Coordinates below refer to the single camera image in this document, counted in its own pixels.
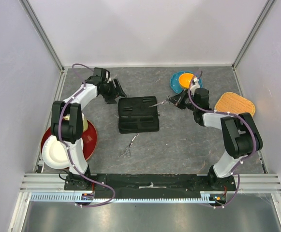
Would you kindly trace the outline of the pink-tinted scissors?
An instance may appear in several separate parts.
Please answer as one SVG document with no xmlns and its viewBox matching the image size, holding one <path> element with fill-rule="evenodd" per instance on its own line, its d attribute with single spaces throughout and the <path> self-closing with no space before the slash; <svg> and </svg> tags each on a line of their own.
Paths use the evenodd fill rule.
<svg viewBox="0 0 281 232">
<path fill-rule="evenodd" d="M 164 100 L 164 101 L 162 101 L 162 102 L 159 102 L 159 103 L 156 103 L 156 104 L 154 104 L 154 105 L 149 106 L 149 108 L 151 108 L 151 107 L 157 107 L 157 106 L 159 106 L 159 105 L 164 105 L 164 104 L 168 104 L 168 103 L 170 103 L 170 102 L 169 102 L 168 99 L 166 99 L 166 100 Z"/>
</svg>

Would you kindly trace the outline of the black zip tool case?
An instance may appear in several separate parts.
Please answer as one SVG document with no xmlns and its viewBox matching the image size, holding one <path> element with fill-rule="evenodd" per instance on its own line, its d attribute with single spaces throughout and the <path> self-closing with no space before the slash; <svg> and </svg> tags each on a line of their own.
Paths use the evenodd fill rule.
<svg viewBox="0 0 281 232">
<path fill-rule="evenodd" d="M 156 103 L 155 96 L 119 99 L 119 132 L 121 134 L 158 132 L 160 125 Z"/>
</svg>

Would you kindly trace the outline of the silver scissors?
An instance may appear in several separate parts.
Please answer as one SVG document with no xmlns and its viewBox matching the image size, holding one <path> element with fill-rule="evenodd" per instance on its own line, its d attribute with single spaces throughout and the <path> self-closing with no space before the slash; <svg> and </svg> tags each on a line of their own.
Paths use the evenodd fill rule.
<svg viewBox="0 0 281 232">
<path fill-rule="evenodd" d="M 139 133 L 137 133 L 129 142 L 129 144 L 126 146 L 126 148 L 124 149 L 123 153 L 119 155 L 120 157 L 126 157 L 126 158 L 130 158 L 131 157 L 131 147 L 134 144 L 135 139 L 139 136 Z"/>
</svg>

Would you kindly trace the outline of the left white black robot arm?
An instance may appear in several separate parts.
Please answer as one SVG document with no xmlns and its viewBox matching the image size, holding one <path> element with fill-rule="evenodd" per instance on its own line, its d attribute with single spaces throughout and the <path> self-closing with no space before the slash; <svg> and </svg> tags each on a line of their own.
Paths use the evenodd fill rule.
<svg viewBox="0 0 281 232">
<path fill-rule="evenodd" d="M 83 134 L 82 110 L 90 101 L 102 96 L 106 104 L 116 104 L 118 97 L 126 97 L 119 80 L 112 79 L 110 71 L 95 67 L 71 96 L 52 104 L 51 133 L 60 141 L 67 153 L 69 171 L 78 175 L 75 185 L 81 190 L 90 188 L 92 179 L 86 175 L 89 165 L 84 159 L 81 138 Z"/>
</svg>

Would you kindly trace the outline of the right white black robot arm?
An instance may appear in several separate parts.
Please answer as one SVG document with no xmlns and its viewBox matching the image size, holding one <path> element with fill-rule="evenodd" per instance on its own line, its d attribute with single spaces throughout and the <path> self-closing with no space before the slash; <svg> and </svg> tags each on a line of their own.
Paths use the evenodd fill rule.
<svg viewBox="0 0 281 232">
<path fill-rule="evenodd" d="M 166 100 L 179 109 L 193 111 L 193 118 L 200 126 L 222 131 L 225 152 L 207 174 L 207 184 L 212 190 L 219 190 L 239 164 L 263 148 L 263 140 L 252 115 L 213 111 L 209 105 L 209 91 L 205 88 L 197 88 L 193 94 L 186 89 Z"/>
</svg>

